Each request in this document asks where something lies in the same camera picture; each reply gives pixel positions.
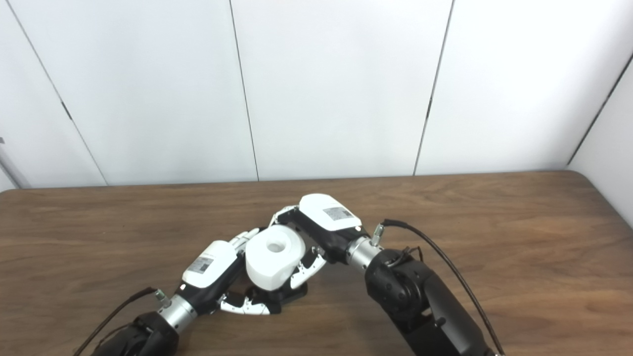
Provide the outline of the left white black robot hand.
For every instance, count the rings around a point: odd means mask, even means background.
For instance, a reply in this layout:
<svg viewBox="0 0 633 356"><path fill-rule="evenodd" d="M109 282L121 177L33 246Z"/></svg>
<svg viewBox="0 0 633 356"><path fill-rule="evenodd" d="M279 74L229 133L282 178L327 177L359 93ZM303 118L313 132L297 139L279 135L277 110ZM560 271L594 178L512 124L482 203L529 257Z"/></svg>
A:
<svg viewBox="0 0 633 356"><path fill-rule="evenodd" d="M262 228L244 231L230 241L216 240L185 270L176 294L197 315L225 311L245 315L279 314L282 307L255 295L230 292L246 270L246 245Z"/></svg>

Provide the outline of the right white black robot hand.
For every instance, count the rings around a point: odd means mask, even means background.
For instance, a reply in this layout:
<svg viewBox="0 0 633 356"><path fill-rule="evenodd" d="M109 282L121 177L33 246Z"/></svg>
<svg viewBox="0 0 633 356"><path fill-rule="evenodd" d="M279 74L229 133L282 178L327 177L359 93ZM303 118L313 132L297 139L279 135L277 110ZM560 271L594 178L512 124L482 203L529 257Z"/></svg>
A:
<svg viewBox="0 0 633 356"><path fill-rule="evenodd" d="M298 205L276 212L269 226L289 226L292 232L315 242L300 259L291 275L290 286L297 289L328 262L344 264L366 273L380 248L371 245L370 234L361 220L327 194L308 194Z"/></svg>

